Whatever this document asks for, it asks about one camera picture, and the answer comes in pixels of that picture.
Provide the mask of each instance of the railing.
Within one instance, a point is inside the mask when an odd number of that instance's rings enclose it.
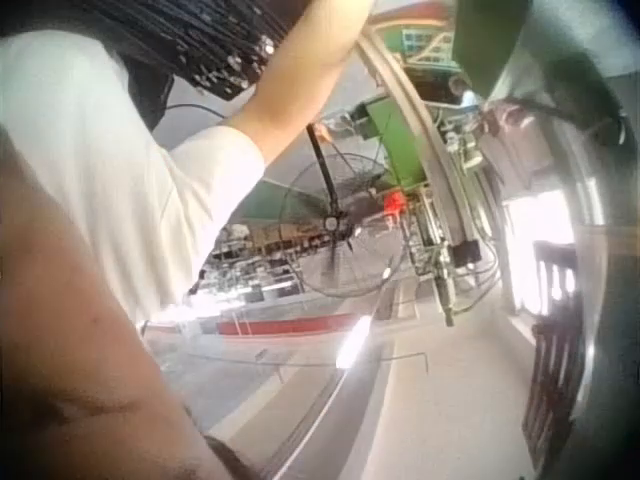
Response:
[[[571,412],[584,372],[582,299],[575,246],[534,244],[543,313],[533,326],[536,354],[523,421],[533,466],[553,464],[571,432]]]

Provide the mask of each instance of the sleeve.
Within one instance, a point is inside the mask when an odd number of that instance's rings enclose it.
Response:
[[[173,187],[161,213],[162,241],[182,266],[179,288],[186,292],[218,233],[264,174],[265,162],[248,136],[227,126],[194,135],[165,161]]]

